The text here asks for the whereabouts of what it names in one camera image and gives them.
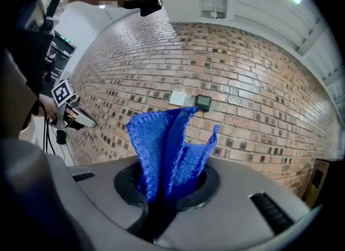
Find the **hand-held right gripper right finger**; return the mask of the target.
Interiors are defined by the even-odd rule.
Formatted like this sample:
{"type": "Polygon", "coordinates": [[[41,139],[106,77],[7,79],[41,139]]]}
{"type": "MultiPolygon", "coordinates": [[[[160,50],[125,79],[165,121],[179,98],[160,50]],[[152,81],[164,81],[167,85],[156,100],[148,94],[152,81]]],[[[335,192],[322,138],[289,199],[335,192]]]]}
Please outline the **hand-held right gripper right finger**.
{"type": "Polygon", "coordinates": [[[192,211],[207,205],[218,193],[220,182],[218,172],[211,166],[205,166],[198,178],[196,190],[177,201],[177,211],[192,211]]]}

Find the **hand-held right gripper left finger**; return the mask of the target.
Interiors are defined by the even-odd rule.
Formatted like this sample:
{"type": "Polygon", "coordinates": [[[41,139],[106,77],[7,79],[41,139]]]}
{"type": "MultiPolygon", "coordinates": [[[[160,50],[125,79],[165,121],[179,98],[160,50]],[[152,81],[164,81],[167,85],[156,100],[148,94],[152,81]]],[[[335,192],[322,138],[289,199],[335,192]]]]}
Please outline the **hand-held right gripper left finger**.
{"type": "Polygon", "coordinates": [[[122,169],[114,177],[114,187],[127,204],[148,210],[147,198],[138,190],[141,173],[142,169],[139,162],[122,169]]]}

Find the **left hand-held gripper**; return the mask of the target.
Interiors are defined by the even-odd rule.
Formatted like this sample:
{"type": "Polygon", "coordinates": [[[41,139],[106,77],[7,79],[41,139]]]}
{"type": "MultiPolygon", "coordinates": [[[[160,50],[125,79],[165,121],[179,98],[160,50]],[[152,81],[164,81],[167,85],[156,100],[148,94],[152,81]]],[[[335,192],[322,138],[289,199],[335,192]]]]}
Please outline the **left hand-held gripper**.
{"type": "Polygon", "coordinates": [[[53,100],[57,106],[57,116],[51,120],[51,126],[58,130],[71,128],[80,130],[84,126],[95,128],[96,121],[82,108],[79,107],[80,97],[76,94],[68,79],[51,90],[53,100]]]}

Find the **person's left hand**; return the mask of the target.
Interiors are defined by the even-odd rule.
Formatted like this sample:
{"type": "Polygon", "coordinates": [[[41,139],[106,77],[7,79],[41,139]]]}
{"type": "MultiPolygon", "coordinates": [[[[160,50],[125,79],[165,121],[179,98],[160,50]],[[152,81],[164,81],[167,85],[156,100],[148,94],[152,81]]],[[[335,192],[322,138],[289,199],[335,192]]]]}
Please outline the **person's left hand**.
{"type": "Polygon", "coordinates": [[[43,117],[45,115],[44,112],[46,112],[50,119],[55,120],[57,117],[57,106],[54,102],[54,99],[40,94],[39,101],[44,105],[45,110],[40,107],[37,116],[43,117]]]}

